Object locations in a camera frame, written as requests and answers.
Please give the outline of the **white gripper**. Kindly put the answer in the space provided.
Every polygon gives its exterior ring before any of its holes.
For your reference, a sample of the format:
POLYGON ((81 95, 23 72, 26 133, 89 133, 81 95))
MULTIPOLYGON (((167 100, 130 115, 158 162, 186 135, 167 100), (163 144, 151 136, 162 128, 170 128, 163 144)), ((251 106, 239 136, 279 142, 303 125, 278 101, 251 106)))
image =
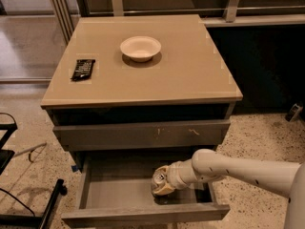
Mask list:
POLYGON ((173 193, 174 189, 182 190, 197 182, 197 176, 190 159, 174 162, 170 166, 163 165, 157 168, 156 172, 167 173, 167 181, 172 187, 154 188, 152 194, 155 197, 166 196, 173 193))

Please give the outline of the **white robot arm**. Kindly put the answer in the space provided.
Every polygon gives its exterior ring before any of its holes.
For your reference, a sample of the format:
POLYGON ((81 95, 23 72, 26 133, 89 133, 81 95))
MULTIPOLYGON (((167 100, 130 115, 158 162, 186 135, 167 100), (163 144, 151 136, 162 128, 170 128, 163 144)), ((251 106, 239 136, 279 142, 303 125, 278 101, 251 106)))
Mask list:
POLYGON ((224 176, 287 198, 284 229, 304 229, 305 163, 234 158, 200 149, 188 160, 156 169, 152 176, 152 194, 165 196, 193 183, 224 176))

